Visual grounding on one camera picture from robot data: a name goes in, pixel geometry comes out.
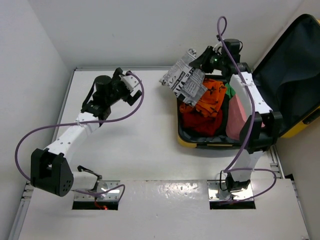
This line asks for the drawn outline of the yellow suitcase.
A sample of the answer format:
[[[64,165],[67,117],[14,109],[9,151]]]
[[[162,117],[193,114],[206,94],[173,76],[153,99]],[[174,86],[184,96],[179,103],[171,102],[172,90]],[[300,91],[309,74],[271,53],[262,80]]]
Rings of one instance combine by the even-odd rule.
[[[265,102],[282,115],[278,138],[290,138],[320,115],[320,24],[310,14],[302,14],[285,30],[260,64],[251,71]],[[204,78],[228,83],[221,71],[205,73]],[[240,140],[226,134],[229,97],[225,94],[219,111],[222,125],[214,136],[203,136],[182,125],[177,99],[178,140],[190,148],[238,149]]]

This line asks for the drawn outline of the pink box with handle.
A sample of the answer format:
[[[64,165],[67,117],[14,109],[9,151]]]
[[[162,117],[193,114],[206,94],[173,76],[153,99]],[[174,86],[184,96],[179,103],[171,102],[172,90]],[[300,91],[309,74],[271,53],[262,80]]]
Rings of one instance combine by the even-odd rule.
[[[248,117],[245,109],[236,94],[232,99],[229,100],[228,105],[228,118],[226,124],[226,135],[232,139],[239,141],[240,133],[244,127]]]

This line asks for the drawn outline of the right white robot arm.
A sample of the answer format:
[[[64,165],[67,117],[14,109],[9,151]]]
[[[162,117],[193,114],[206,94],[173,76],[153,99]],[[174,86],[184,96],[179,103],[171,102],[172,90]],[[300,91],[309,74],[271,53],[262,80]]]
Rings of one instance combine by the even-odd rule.
[[[240,129],[241,147],[234,160],[224,169],[224,191],[239,192],[248,188],[258,160],[277,142],[282,115],[273,111],[260,94],[247,63],[241,61],[242,42],[225,39],[222,48],[208,46],[196,60],[197,66],[209,74],[215,70],[235,90],[246,115]]]

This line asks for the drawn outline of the green microfiber towel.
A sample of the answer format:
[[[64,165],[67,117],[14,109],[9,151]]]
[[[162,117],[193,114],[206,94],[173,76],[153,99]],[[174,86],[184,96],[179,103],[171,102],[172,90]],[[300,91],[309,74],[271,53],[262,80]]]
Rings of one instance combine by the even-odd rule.
[[[231,87],[229,83],[226,83],[224,86],[226,88],[225,94],[229,97],[229,99],[232,99],[233,96],[236,95],[236,91]]]

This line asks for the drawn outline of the dark red cloth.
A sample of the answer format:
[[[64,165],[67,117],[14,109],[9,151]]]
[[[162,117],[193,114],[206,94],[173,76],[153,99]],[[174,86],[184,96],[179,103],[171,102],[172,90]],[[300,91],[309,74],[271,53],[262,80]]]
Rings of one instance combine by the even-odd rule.
[[[215,117],[205,117],[197,111],[181,113],[182,127],[201,136],[213,137],[220,131],[223,123],[223,112],[220,110]]]

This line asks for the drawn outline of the orange black patterned cloth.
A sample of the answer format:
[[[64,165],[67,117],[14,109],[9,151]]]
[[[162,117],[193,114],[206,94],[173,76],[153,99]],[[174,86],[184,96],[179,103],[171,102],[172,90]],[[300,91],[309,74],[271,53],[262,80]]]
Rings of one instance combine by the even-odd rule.
[[[216,118],[223,104],[227,88],[219,80],[205,78],[203,85],[207,88],[195,107],[182,103],[179,106],[180,113],[190,113],[193,110],[205,118]]]

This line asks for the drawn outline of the newspaper print cloth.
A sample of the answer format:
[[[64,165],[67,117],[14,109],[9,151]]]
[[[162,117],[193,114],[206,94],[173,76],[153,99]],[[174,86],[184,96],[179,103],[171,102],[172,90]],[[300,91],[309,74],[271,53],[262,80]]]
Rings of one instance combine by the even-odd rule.
[[[190,48],[159,80],[183,103],[195,107],[207,88],[204,86],[205,73],[189,66],[196,60],[197,52]]]

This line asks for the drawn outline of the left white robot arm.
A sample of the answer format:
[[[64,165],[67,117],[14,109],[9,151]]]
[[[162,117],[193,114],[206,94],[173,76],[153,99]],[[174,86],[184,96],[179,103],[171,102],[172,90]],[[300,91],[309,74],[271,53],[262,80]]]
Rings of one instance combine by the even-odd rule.
[[[97,76],[84,99],[75,121],[66,124],[67,129],[44,149],[31,154],[30,183],[45,192],[64,197],[73,191],[98,196],[98,184],[102,176],[79,165],[71,170],[74,153],[86,139],[103,124],[109,123],[111,107],[119,101],[133,106],[142,105],[144,89],[141,79],[132,71],[123,72],[118,67],[112,76]]]

